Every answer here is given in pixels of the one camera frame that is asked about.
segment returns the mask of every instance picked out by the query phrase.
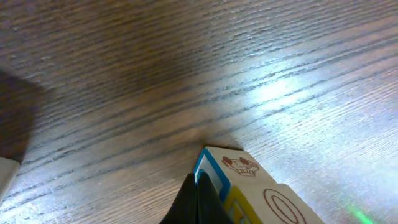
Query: blue edge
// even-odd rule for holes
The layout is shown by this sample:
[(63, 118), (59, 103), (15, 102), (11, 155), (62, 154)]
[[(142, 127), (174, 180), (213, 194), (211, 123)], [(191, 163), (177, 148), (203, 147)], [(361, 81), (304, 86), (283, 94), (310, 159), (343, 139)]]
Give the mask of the blue edge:
[[(220, 190), (218, 197), (220, 198), (220, 200), (222, 202), (225, 201), (229, 189), (231, 188), (231, 183), (229, 182), (228, 178), (225, 176), (224, 172), (221, 170), (220, 166), (218, 165), (218, 163), (216, 162), (216, 160), (213, 158), (213, 156), (210, 154), (209, 150), (207, 150), (206, 148), (204, 148), (199, 156), (199, 159), (197, 161), (197, 164), (195, 165), (195, 168), (193, 170), (193, 173), (196, 174), (197, 170), (199, 168), (199, 164), (201, 162), (201, 160), (203, 159), (203, 156), (206, 156), (207, 160), (209, 161), (210, 165), (213, 167), (214, 171), (216, 172), (218, 178), (220, 178), (221, 183), (223, 184), (223, 188)], [(198, 173), (198, 179), (200, 178), (200, 174), (204, 172), (203, 169), (199, 170)]]

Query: wooden table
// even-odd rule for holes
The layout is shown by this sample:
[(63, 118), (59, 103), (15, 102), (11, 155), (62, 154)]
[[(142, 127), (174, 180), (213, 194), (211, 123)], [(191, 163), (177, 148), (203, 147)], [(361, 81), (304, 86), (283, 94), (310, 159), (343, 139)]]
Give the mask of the wooden table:
[(157, 223), (204, 144), (250, 152), (326, 223), (398, 222), (398, 1), (0, 11), (1, 68), (41, 89), (30, 135), (2, 118), (0, 156), (25, 156), (0, 223)]

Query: wood grain surface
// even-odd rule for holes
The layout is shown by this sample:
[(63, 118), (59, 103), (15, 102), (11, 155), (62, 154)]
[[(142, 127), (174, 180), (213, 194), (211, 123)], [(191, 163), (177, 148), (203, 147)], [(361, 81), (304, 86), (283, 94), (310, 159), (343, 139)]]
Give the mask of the wood grain surface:
[(158, 223), (204, 144), (326, 223), (398, 222), (398, 1), (0, 4), (1, 69), (42, 89), (1, 118), (0, 156), (29, 140), (0, 223)]

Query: printed illustration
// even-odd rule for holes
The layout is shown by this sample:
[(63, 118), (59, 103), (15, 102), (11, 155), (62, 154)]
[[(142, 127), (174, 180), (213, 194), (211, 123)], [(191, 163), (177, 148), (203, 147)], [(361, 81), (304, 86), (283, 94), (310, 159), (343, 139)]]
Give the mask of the printed illustration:
[(265, 189), (264, 199), (269, 208), (286, 224), (306, 224), (300, 210), (285, 196), (276, 190)]
[(223, 164), (225, 164), (228, 168), (245, 177), (255, 177), (256, 171), (259, 170), (259, 166), (256, 163), (242, 157), (239, 159), (230, 159), (226, 156), (223, 156), (222, 161)]

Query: green light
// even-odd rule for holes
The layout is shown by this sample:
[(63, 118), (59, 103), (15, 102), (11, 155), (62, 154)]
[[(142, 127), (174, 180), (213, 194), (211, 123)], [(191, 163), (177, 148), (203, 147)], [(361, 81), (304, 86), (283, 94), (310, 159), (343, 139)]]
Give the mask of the green light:
[(363, 212), (355, 209), (352, 206), (348, 206), (348, 210), (362, 223), (362, 224), (376, 224), (369, 217), (367, 217)]

